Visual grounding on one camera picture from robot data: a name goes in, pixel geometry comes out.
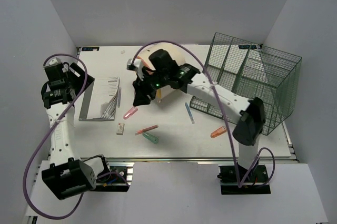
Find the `purple pen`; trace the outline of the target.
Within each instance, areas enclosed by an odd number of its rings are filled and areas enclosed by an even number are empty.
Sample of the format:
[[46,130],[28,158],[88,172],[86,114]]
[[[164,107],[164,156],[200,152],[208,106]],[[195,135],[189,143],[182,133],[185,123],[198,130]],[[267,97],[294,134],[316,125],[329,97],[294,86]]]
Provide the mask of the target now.
[[122,88],[119,87],[118,96],[117,96],[117,108],[120,108],[120,105],[121,105],[121,93],[122,93]]

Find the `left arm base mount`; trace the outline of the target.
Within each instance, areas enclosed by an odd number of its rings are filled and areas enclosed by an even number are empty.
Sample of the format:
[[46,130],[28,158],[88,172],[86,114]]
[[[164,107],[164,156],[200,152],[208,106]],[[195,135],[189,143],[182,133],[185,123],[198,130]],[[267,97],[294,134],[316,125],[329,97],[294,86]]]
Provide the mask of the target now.
[[98,174],[92,192],[127,192],[132,182],[133,163],[111,162]]

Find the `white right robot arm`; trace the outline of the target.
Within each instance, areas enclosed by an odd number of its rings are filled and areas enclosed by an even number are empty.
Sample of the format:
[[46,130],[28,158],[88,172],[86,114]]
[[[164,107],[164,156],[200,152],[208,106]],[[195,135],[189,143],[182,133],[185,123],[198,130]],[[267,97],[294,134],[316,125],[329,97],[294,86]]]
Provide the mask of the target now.
[[127,69],[137,74],[133,81],[133,105],[150,104],[159,89],[169,86],[217,107],[225,118],[236,124],[230,136],[239,144],[238,176],[244,181],[252,180],[257,174],[257,148],[266,120],[263,101],[258,97],[241,97],[211,83],[205,72],[190,64],[178,63],[162,48],[151,53],[149,60],[151,68],[145,66],[141,59],[127,62]]

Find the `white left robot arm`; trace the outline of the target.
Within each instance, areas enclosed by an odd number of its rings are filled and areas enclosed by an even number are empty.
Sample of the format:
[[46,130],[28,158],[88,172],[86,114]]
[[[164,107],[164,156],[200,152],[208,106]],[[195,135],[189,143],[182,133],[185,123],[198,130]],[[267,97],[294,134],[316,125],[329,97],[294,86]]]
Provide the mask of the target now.
[[42,171],[42,180],[52,193],[63,200],[95,190],[97,179],[107,181],[111,168],[106,158],[96,155],[81,159],[74,137],[74,98],[81,89],[92,89],[94,78],[86,76],[76,63],[62,63],[52,59],[45,66],[48,81],[42,88],[42,100],[50,125],[51,153],[49,168]]

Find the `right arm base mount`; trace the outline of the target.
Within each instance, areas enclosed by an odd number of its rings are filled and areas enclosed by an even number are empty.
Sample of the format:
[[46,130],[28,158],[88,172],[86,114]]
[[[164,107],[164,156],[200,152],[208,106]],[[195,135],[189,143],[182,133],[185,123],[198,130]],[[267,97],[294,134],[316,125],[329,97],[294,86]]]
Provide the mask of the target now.
[[267,183],[269,176],[265,165],[258,165],[239,188],[234,166],[219,166],[221,195],[269,195],[271,189]]

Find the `white silver-spined booklet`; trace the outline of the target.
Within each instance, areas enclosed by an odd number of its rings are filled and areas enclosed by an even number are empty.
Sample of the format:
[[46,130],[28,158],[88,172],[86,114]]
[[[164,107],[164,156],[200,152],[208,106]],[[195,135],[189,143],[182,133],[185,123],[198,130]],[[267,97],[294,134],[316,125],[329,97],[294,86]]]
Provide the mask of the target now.
[[119,87],[119,77],[95,78],[84,92],[78,120],[114,121]]

